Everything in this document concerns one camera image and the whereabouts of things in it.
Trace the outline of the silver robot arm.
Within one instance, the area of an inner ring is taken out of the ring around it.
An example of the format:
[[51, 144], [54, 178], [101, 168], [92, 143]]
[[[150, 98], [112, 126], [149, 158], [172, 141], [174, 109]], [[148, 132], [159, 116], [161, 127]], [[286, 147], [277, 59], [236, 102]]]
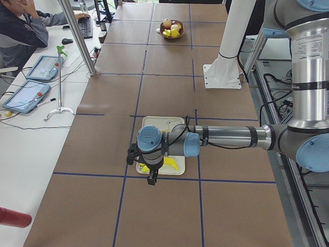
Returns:
[[328, 171], [328, 1], [266, 1], [264, 33], [291, 39], [292, 120], [259, 127], [176, 125], [170, 132], [142, 127], [126, 161], [149, 169], [155, 185], [164, 158], [197, 156], [202, 146], [274, 150], [313, 172]]

